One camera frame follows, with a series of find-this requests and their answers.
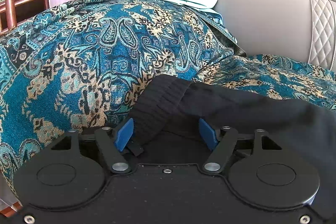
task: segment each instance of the paisley blanket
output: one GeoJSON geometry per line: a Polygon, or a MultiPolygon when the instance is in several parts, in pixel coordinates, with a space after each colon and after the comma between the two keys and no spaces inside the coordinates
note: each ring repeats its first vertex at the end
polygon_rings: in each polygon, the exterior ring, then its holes
{"type": "Polygon", "coordinates": [[[336,108],[332,72],[244,56],[216,18],[161,0],[42,12],[0,37],[1,171],[12,187],[17,168],[64,131],[119,123],[160,74],[336,108]]]}

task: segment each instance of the ribbed cuff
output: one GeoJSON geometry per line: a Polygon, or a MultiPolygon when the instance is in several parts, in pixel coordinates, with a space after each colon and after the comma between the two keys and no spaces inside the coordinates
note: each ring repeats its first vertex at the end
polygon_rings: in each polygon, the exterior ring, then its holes
{"type": "Polygon", "coordinates": [[[151,141],[163,129],[191,83],[159,75],[146,87],[129,113],[134,119],[133,137],[140,145],[151,141]]]}

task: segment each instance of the beige leather headboard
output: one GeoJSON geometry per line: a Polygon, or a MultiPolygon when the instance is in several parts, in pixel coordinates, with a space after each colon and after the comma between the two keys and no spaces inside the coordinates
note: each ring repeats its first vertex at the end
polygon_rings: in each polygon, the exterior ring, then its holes
{"type": "Polygon", "coordinates": [[[336,0],[218,0],[248,55],[275,54],[336,71],[336,0]]]}

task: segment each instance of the black garment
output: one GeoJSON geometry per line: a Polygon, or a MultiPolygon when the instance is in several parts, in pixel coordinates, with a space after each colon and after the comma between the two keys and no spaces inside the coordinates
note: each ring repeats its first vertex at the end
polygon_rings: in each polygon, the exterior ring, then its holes
{"type": "Polygon", "coordinates": [[[201,163],[210,155],[198,132],[204,117],[239,133],[267,130],[314,165],[320,189],[312,208],[323,218],[336,213],[336,113],[299,99],[274,100],[252,92],[155,77],[130,112],[134,138],[145,149],[139,162],[201,163]]]}

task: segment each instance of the screw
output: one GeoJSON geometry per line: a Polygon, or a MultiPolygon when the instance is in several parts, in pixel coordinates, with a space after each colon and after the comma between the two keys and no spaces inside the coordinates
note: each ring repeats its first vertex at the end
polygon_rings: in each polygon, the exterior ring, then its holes
{"type": "Polygon", "coordinates": [[[117,162],[112,165],[112,169],[115,171],[126,171],[128,169],[128,164],[125,162],[117,162]]]}
{"type": "Polygon", "coordinates": [[[27,223],[27,224],[34,224],[35,223],[35,218],[33,218],[32,216],[25,216],[23,218],[23,220],[27,223]]]}
{"type": "Polygon", "coordinates": [[[300,218],[300,223],[301,224],[308,224],[310,222],[310,216],[304,215],[300,218]]]}
{"type": "Polygon", "coordinates": [[[173,171],[171,169],[164,169],[163,173],[165,174],[171,174],[173,171]]]}
{"type": "Polygon", "coordinates": [[[208,162],[204,165],[204,169],[208,171],[218,171],[220,168],[221,166],[215,162],[208,162]]]}

